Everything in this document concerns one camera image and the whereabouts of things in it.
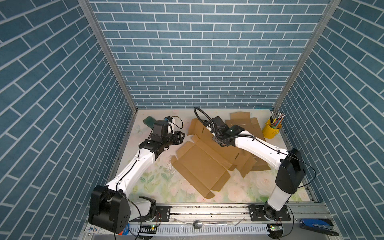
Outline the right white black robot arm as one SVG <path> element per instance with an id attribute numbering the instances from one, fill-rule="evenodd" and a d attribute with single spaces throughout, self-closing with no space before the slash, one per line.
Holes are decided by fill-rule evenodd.
<path id="1" fill-rule="evenodd" d="M 220 117 L 204 120 L 203 125 L 210 130 L 214 135 L 214 141 L 220 146 L 233 146 L 245 150 L 278 170 L 276 186 L 263 207 L 268 220 L 277 220 L 282 208 L 297 191 L 306 175 L 304 162 L 300 160 L 300 151 L 296 149 L 288 151 L 273 146 L 237 125 L 228 127 Z"/>

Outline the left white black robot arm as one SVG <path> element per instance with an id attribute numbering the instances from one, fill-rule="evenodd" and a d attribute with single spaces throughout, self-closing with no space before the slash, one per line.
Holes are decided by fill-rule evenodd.
<path id="1" fill-rule="evenodd" d="M 155 121 L 149 137 L 138 146 L 128 165 L 106 185 L 97 185 L 90 199 L 88 222 L 110 231 L 121 233 L 132 220 L 150 221 L 157 215 L 156 200 L 140 197 L 134 203 L 129 195 L 143 173 L 170 146 L 183 143 L 185 134 L 174 131 L 175 117 Z"/>

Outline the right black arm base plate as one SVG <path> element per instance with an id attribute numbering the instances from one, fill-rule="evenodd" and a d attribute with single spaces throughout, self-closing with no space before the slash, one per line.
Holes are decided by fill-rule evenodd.
<path id="1" fill-rule="evenodd" d="M 264 205 L 248 205 L 250 217 L 252 222 L 263 222 L 263 221 L 290 221 L 291 215 L 288 207 L 284 205 L 280 211 L 274 210 L 267 204 Z"/>

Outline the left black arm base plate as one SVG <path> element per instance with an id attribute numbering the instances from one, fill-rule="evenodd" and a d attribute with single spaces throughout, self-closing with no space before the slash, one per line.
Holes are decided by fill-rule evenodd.
<path id="1" fill-rule="evenodd" d="M 137 217 L 130 222 L 169 222 L 171 215 L 171 206 L 156 206 L 156 210 L 150 210 L 150 212 L 141 217 Z"/>

